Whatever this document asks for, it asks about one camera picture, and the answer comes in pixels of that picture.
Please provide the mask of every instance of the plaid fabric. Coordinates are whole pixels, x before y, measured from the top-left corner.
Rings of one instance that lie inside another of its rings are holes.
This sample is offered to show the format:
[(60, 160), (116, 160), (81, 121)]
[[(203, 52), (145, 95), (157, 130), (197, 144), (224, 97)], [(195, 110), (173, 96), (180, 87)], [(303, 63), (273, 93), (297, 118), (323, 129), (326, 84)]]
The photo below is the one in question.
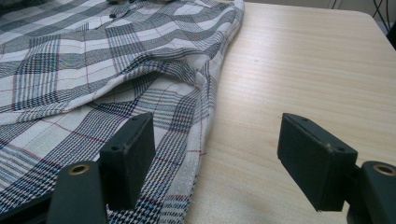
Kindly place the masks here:
[(0, 212), (53, 190), (62, 167), (97, 160), (128, 118), (152, 112), (156, 156), (138, 205), (110, 222), (182, 222), (242, 0), (16, 8), (0, 18)]

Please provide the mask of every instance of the wooden table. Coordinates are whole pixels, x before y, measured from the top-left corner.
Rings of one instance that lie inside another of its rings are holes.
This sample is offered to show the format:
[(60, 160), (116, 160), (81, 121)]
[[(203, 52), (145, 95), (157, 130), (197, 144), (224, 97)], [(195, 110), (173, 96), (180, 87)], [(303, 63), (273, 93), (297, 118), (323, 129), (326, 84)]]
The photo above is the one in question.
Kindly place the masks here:
[(282, 113), (396, 165), (396, 52), (366, 14), (246, 3), (186, 223), (346, 223), (317, 213), (276, 156)]

